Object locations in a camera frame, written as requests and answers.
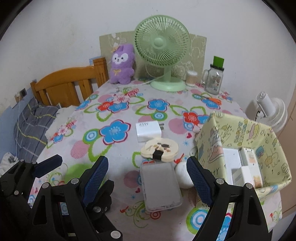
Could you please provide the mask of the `white earbuds case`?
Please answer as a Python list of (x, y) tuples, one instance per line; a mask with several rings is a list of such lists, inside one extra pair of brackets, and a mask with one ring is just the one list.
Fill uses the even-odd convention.
[(189, 173), (187, 172), (186, 162), (179, 162), (175, 166), (175, 175), (180, 188), (189, 189), (194, 186)]

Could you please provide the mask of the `yellow cartoon paper box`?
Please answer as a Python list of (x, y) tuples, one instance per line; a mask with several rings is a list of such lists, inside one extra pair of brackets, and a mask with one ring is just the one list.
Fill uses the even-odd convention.
[(273, 129), (247, 118), (214, 111), (195, 139), (197, 160), (231, 185), (250, 182), (260, 199), (292, 181)]

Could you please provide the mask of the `cotton swab container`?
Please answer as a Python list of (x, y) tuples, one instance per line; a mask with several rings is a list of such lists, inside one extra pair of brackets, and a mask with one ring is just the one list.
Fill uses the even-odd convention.
[(198, 80), (198, 73), (193, 70), (188, 70), (186, 73), (185, 84), (187, 86), (195, 86)]

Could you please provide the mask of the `cream bear compact mirror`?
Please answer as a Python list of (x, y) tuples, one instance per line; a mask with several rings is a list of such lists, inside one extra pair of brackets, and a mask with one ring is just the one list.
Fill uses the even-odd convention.
[(148, 140), (141, 148), (140, 154), (144, 158), (150, 158), (162, 162), (172, 162), (179, 152), (179, 145), (169, 138), (154, 138)]

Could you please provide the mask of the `green desk fan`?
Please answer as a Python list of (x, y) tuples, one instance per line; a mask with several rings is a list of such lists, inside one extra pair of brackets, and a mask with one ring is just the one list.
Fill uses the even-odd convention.
[(162, 76), (151, 81), (151, 87), (160, 91), (178, 92), (186, 88), (184, 81), (172, 77), (171, 69), (189, 52), (190, 34), (177, 19), (154, 15), (142, 20), (134, 31), (134, 48), (149, 65), (163, 68)]

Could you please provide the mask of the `white floor fan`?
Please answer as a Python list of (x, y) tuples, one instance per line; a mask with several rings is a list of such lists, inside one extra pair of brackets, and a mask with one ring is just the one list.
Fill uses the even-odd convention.
[(288, 113), (285, 103), (280, 98), (270, 98), (269, 95), (262, 91), (256, 97), (259, 106), (255, 121), (263, 123), (278, 133), (285, 126)]

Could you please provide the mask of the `wall power outlet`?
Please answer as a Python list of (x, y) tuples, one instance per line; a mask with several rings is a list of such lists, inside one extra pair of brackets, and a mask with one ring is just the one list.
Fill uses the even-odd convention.
[(23, 88), (21, 91), (19, 91), (15, 95), (16, 102), (19, 102), (20, 100), (22, 100), (26, 95), (27, 95), (27, 90), (25, 88)]

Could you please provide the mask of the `white box inside paper box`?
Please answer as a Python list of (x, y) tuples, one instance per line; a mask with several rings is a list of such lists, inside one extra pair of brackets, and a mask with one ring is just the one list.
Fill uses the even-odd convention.
[(224, 161), (225, 161), (226, 175), (227, 175), (226, 181), (228, 184), (233, 185), (232, 174), (242, 166), (241, 159), (239, 156), (239, 150), (223, 148), (223, 154), (224, 154)]

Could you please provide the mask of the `white rectangular device box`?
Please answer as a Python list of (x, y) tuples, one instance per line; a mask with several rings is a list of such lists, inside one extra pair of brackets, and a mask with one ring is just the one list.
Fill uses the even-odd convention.
[(255, 188), (262, 188), (263, 181), (255, 151), (250, 148), (241, 148), (239, 150), (241, 162), (243, 166), (248, 166), (251, 176), (254, 180)]

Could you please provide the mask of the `white 45W charger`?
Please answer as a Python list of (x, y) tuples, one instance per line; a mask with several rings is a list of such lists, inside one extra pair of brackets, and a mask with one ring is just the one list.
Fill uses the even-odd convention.
[(156, 120), (136, 123), (135, 129), (137, 132), (137, 140), (139, 143), (162, 137), (161, 127), (159, 125), (159, 122)]

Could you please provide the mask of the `grey plaid pillow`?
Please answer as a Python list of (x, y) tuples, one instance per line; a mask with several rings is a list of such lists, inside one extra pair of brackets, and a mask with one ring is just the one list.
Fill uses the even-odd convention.
[(32, 98), (20, 113), (14, 126), (16, 156), (26, 162), (37, 160), (46, 147), (46, 131), (56, 118), (57, 106), (46, 106)]

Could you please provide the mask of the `floral tablecloth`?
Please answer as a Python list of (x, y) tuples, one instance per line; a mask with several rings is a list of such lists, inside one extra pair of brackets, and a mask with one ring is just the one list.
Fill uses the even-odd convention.
[(44, 182), (62, 185), (80, 177), (99, 156), (109, 160), (108, 179), (114, 181), (108, 218), (124, 240), (191, 240), (207, 214), (195, 189), (183, 190), (183, 204), (157, 213), (146, 211), (139, 175), (142, 143), (135, 125), (158, 121), (162, 136), (178, 143), (175, 162), (196, 154), (195, 133), (213, 111), (244, 116), (227, 92), (210, 95), (201, 87), (162, 92), (135, 81), (131, 85), (106, 83), (77, 106), (60, 125), (38, 160), (59, 154), (63, 164), (36, 179), (29, 197), (33, 204)]

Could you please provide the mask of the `glass mason jar mug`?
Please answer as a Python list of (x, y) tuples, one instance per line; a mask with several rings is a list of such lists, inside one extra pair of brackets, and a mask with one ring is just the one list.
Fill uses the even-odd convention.
[(224, 74), (224, 59), (218, 56), (213, 57), (213, 63), (209, 70), (204, 70), (202, 74), (202, 83), (205, 90), (213, 95), (218, 95), (220, 92), (223, 74)]

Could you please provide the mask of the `purple plush bunny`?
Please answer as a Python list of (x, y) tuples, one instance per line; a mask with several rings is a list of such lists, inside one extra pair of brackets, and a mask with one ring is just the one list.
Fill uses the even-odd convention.
[(111, 84), (129, 84), (134, 76), (135, 54), (133, 44), (118, 46), (111, 58), (109, 81)]

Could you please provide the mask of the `beige patterned wall board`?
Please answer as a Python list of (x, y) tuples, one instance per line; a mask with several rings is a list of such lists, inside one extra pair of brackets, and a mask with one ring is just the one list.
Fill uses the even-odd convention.
[[(111, 57), (113, 51), (119, 46), (127, 43), (133, 44), (134, 32), (119, 32), (99, 37), (101, 56), (105, 57), (108, 70), (111, 69)], [(201, 82), (204, 69), (204, 59), (207, 38), (199, 35), (190, 34), (191, 45), (189, 53), (171, 69), (171, 75), (182, 80), (186, 79), (187, 71), (198, 73), (197, 82)], [(135, 53), (134, 78), (138, 80), (153, 79), (162, 76), (164, 68), (149, 65)]]

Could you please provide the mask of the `beige door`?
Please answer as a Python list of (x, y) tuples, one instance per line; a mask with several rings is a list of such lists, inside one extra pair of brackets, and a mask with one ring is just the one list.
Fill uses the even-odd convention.
[(283, 217), (295, 212), (295, 90), (287, 113), (287, 123), (278, 136), (292, 175), (292, 182), (280, 191)]

